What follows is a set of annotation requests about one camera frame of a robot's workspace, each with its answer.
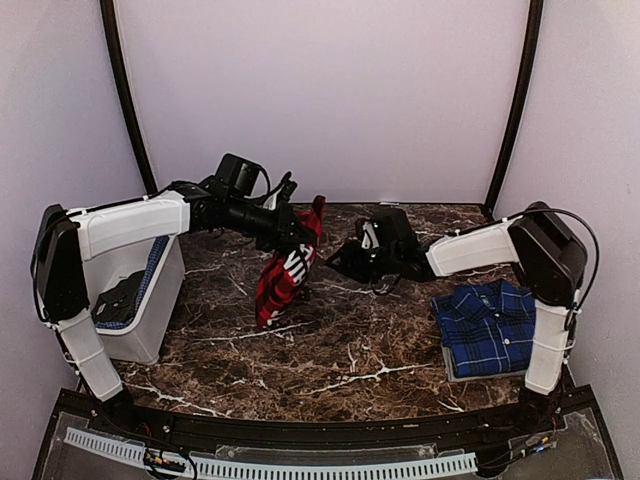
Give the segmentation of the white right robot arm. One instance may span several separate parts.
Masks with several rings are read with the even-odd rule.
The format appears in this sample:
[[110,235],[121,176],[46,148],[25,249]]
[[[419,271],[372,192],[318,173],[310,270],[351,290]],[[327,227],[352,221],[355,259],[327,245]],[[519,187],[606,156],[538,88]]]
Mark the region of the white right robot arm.
[[507,265],[504,279],[456,287],[431,307],[454,380],[521,374],[527,389],[550,394],[574,345],[576,317],[594,281],[584,277],[588,252],[564,223],[575,215],[544,202],[483,226],[422,244],[404,210],[361,220],[326,264],[373,286],[434,282],[483,267]]

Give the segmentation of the red black plaid shirt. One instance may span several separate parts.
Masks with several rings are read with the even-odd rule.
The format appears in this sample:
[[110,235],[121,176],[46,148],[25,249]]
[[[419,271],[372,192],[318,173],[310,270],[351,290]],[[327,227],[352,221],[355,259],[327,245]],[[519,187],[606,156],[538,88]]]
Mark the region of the red black plaid shirt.
[[322,237],[326,198],[317,195],[308,211],[298,215],[304,227],[315,234],[310,243],[300,243],[275,252],[263,269],[255,296],[255,320],[259,329],[268,329],[302,292],[316,260]]

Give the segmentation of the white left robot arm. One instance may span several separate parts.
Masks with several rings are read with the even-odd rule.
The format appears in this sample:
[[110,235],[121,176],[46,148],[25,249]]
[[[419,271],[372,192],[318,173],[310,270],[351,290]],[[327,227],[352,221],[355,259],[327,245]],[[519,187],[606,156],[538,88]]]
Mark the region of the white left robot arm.
[[125,387],[113,362],[157,361],[184,279],[179,236],[233,231],[279,253],[319,240],[289,203],[297,187],[289,174],[253,196],[265,173],[225,154],[199,183],[174,181],[131,200],[44,211],[30,265],[36,312],[87,390],[106,402],[101,417],[120,436],[134,435],[141,415],[119,398]]

